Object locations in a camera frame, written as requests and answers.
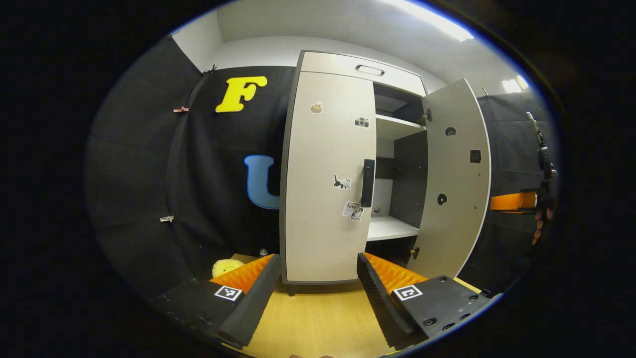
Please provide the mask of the small ceiling light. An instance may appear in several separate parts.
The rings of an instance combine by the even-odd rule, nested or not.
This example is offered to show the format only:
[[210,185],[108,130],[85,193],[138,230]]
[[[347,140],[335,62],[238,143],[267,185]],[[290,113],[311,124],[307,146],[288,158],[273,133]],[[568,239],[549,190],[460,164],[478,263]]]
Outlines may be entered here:
[[502,80],[500,83],[506,93],[519,93],[530,89],[528,82],[521,75],[516,75],[513,79]]

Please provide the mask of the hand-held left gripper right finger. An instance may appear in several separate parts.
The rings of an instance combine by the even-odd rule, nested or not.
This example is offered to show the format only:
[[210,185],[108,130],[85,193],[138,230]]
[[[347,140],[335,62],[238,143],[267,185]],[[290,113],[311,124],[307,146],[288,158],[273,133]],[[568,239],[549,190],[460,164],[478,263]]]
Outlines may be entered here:
[[369,253],[357,256],[357,275],[386,342],[396,351],[450,335],[500,298],[447,275],[425,278]]

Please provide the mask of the beige cabinet door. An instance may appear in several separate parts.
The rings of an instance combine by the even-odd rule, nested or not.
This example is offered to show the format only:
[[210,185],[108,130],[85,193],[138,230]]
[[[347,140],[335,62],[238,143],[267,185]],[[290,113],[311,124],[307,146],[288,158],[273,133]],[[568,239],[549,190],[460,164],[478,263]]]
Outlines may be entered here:
[[479,239],[491,190],[490,141],[467,79],[422,99],[427,115],[427,183],[407,269],[426,278],[456,277]]
[[374,85],[301,71],[283,147],[280,255],[286,284],[358,279],[370,208],[361,208],[365,159],[376,158]]

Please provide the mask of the yellow plush toy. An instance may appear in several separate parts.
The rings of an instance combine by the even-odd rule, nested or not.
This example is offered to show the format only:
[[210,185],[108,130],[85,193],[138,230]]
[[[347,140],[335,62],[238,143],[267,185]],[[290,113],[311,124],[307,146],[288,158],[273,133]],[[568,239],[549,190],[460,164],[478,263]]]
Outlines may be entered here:
[[220,259],[213,265],[213,278],[218,278],[219,276],[224,275],[232,270],[238,269],[243,265],[245,265],[245,263],[239,261],[238,259]]

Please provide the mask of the white lower cabinet shelf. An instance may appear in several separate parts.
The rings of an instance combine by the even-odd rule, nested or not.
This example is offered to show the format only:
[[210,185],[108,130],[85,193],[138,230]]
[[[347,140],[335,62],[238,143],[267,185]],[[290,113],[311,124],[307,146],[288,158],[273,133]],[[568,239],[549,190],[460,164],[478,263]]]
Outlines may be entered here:
[[377,242],[404,237],[417,236],[419,229],[391,216],[371,218],[367,241]]

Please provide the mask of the beige double-door shoe cabinet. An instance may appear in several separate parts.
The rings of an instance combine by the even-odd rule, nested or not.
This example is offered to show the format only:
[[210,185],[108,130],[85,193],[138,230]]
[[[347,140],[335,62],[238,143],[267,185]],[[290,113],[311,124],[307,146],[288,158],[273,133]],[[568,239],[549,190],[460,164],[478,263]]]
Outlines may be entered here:
[[[360,73],[356,70],[358,64],[379,68],[386,73],[381,77]],[[373,83],[375,116],[390,116],[426,127],[427,115],[423,109],[422,99],[430,92],[427,91],[422,78],[411,71],[356,55],[302,50],[293,77],[288,111],[295,96],[296,82],[301,71],[370,80]],[[391,216],[419,229],[426,193],[427,159],[426,131],[395,141],[376,137],[376,166],[373,203],[370,208],[371,218]],[[393,243],[406,238],[411,238],[412,243],[400,250],[399,262],[407,268],[407,263],[418,253],[418,249],[415,247],[417,236],[377,242],[367,241],[364,250],[367,250],[370,245]],[[295,295],[298,289],[305,285],[336,285],[286,284],[283,280],[283,263],[282,282],[288,287],[290,296]]]

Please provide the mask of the white upper cabinet shelf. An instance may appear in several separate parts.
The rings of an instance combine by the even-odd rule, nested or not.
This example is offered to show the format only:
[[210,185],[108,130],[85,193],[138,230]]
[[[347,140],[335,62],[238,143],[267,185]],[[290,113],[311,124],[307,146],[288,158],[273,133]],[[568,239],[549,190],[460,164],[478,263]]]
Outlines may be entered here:
[[390,116],[376,115],[376,137],[382,140],[400,140],[423,131],[426,131],[425,125]]

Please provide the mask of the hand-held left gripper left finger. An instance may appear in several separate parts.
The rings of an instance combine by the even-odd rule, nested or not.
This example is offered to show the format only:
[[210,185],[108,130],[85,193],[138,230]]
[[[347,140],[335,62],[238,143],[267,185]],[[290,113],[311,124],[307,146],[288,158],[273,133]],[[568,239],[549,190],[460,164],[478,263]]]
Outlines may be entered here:
[[150,300],[151,306],[203,342],[250,344],[280,277],[270,254],[214,279],[191,279]]

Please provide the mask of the white cabinet shelf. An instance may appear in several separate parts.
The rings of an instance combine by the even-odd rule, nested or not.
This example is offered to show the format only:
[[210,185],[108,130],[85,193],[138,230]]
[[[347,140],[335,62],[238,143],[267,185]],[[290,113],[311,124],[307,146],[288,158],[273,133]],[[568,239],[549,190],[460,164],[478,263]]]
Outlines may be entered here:
[[419,229],[391,216],[371,218],[367,241],[377,242],[404,237],[417,236]]
[[426,131],[425,125],[390,116],[376,115],[376,137],[382,140],[400,140],[423,131]]

